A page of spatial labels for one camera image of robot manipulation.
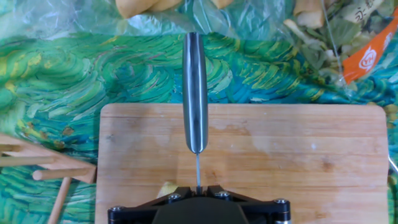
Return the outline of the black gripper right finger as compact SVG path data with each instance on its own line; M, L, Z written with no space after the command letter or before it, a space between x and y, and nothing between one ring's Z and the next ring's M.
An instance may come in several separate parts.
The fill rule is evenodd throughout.
M285 198L261 201L225 190L220 185L208 186L205 190L205 196L237 205L248 223L290 223L290 201Z

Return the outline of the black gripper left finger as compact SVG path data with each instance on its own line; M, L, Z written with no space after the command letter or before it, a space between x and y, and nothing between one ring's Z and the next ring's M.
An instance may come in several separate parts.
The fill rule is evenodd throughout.
M108 209L108 224L152 223L164 206L196 195L190 187L177 187L173 192L137 207L114 206Z

